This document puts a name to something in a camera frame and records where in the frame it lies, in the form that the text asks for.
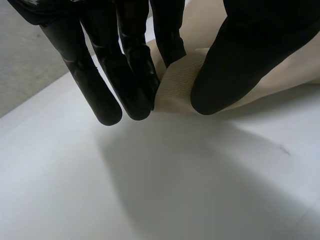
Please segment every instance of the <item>beige fabric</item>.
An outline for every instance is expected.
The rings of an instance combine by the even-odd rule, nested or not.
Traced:
[[[190,102],[193,82],[226,16],[222,0],[192,0],[184,11],[180,30],[187,56],[173,63],[167,71],[155,41],[148,43],[161,79],[155,98],[156,112],[196,112]],[[320,34],[270,71],[244,98],[226,109],[304,83],[320,84]]]

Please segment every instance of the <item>white table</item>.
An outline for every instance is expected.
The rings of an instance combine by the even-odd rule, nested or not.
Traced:
[[[0,119],[0,239],[318,240],[319,121],[304,85],[106,127],[67,74]]]

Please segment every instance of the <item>gray floor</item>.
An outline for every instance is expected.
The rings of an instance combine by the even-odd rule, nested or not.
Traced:
[[[38,26],[0,1],[0,117],[68,72]]]

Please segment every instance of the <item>finger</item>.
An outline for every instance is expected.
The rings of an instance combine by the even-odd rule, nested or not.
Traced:
[[[165,66],[169,67],[186,55],[184,41],[179,33],[185,0],[150,0],[150,3],[156,44]]]
[[[80,20],[115,93],[134,120],[147,118],[151,106],[119,46],[116,8],[110,0],[81,5]]]
[[[41,29],[61,54],[97,119],[107,126],[118,123],[121,107],[94,65],[79,19],[72,16],[55,20]]]
[[[123,51],[153,109],[160,81],[145,39],[149,2],[116,0],[115,4]]]
[[[191,91],[192,106],[203,115],[214,114],[239,101],[320,30],[317,18],[301,28],[299,14],[280,14],[280,4],[270,10],[267,0],[246,0],[241,2],[243,5],[236,0],[224,3],[228,17]]]

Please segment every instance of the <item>gloved hand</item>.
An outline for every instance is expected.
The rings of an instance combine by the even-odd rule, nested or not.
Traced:
[[[118,123],[122,110],[93,63],[81,24],[128,115],[148,117],[160,83],[145,40],[148,0],[8,1],[29,23],[40,25],[102,124]],[[151,5],[156,42],[168,66],[186,54],[179,35],[185,0],[152,0]]]
[[[318,0],[224,0],[227,18],[191,91],[211,115],[239,101],[320,31]]]

